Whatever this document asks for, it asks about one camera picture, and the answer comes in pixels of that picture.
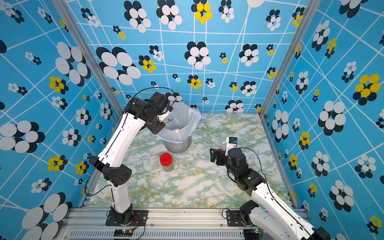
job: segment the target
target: blue wall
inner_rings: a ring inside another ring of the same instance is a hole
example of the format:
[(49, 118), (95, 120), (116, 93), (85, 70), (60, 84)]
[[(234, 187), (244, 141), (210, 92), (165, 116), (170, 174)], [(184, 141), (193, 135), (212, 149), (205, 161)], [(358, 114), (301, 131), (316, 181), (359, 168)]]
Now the blue wall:
[[(67, 4), (96, 60), (105, 63), (101, 67), (122, 106), (137, 91), (160, 86), (173, 89), (187, 105), (202, 112), (254, 113), (279, 71), (308, 0), (118, 0), (113, 4), (79, 0)], [(190, 51), (195, 44), (197, 48)], [(112, 54), (108, 57), (108, 52), (117, 55), (119, 48), (129, 55), (125, 63)], [(201, 58), (197, 61), (191, 55)], [(154, 67), (145, 65), (146, 58)], [(140, 74), (123, 72), (132, 63)], [(154, 91), (168, 92), (149, 89), (139, 96), (149, 98)], [(229, 106), (230, 101), (236, 104)]]
[(312, 224), (337, 240), (379, 240), (384, 2), (342, 2), (321, 2), (265, 121)]
[(79, 206), (118, 117), (50, 1), (0, 4), (0, 239), (39, 239)]

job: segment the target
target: marble-pattern floor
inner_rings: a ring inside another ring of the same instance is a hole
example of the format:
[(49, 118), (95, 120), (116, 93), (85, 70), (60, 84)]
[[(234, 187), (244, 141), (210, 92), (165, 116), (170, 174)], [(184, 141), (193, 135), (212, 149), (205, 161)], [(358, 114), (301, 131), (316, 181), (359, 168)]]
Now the marble-pattern floor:
[[(175, 169), (164, 172), (160, 155), (166, 151), (163, 141), (148, 129), (140, 131), (125, 154), (123, 164), (132, 169), (129, 198), (134, 207), (239, 208), (250, 197), (228, 179), (224, 166), (210, 162), (210, 148), (218, 148), (217, 130), (225, 128), (238, 138), (238, 147), (254, 150), (262, 163), (269, 185), (291, 205), (287, 190), (257, 114), (203, 114), (190, 148), (172, 154)], [(260, 174), (255, 154), (243, 149), (251, 168)], [(107, 184), (103, 176), (95, 188)], [(93, 196), (89, 207), (110, 207), (111, 191), (105, 188)]]

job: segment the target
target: red lid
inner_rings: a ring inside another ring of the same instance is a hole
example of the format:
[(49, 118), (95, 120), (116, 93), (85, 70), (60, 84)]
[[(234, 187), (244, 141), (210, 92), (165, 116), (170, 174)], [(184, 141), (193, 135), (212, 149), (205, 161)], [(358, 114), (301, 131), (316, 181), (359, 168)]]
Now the red lid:
[(160, 163), (163, 166), (169, 166), (172, 163), (172, 156), (169, 153), (163, 153), (160, 156)]

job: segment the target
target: mounting plate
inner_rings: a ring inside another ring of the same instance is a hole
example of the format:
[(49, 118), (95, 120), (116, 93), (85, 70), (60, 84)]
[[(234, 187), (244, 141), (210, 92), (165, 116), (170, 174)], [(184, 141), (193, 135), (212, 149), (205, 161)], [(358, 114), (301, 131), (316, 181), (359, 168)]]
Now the mounting plate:
[(228, 227), (253, 227), (252, 226), (246, 226), (241, 221), (240, 217), (240, 210), (227, 210), (227, 224)]
[[(139, 226), (144, 226), (148, 219), (148, 210), (132, 210), (132, 216), (138, 217), (141, 221), (139, 221)], [(136, 225), (135, 220), (132, 220), (127, 226), (134, 227)], [(115, 226), (115, 227), (121, 227), (121, 224), (119, 224), (117, 221), (115, 221), (115, 216), (109, 211), (107, 221), (105, 222), (106, 226)]]

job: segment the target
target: plastic jar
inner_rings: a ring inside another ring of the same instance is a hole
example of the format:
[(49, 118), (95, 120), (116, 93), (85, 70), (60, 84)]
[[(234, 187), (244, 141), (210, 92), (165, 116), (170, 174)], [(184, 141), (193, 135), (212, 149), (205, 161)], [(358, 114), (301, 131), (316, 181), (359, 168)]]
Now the plastic jar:
[(174, 169), (172, 156), (167, 152), (160, 156), (160, 163), (163, 166), (163, 170), (166, 172), (170, 172)]

